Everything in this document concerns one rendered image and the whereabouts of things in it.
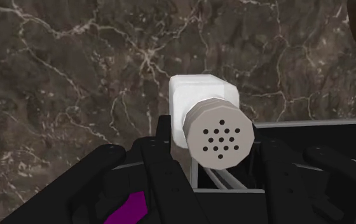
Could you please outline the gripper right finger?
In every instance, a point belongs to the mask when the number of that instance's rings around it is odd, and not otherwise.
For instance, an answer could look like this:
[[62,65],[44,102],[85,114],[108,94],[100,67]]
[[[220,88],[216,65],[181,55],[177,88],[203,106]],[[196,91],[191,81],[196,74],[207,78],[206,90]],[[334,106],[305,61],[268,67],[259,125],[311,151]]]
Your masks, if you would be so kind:
[[356,224],[353,143],[300,140],[290,147],[257,137],[254,177],[266,191],[270,224]]

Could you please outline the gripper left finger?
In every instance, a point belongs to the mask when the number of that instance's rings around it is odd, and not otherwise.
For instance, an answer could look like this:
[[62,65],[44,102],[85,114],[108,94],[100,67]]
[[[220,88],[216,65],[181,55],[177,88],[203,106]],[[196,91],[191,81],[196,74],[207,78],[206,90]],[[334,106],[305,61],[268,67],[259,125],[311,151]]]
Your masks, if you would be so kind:
[[171,117],[161,115],[154,136],[129,151],[97,147],[0,224],[104,224],[135,192],[148,210],[136,224],[210,224],[170,147]]

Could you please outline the white shaker with grey cap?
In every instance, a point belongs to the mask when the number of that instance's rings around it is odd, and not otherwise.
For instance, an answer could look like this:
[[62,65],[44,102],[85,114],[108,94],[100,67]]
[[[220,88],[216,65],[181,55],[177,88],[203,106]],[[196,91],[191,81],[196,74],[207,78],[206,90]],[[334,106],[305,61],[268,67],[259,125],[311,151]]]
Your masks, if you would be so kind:
[[168,86],[174,143],[201,166],[223,170],[245,159],[255,140],[233,84],[211,74],[180,74]]

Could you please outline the purple flat object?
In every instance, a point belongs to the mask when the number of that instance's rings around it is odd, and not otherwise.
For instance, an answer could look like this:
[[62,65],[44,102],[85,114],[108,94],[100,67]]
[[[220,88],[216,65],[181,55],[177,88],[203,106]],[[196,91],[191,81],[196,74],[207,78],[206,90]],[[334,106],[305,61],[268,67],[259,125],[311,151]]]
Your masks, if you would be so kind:
[[144,192],[131,193],[123,205],[107,217],[104,224],[136,224],[147,212]]

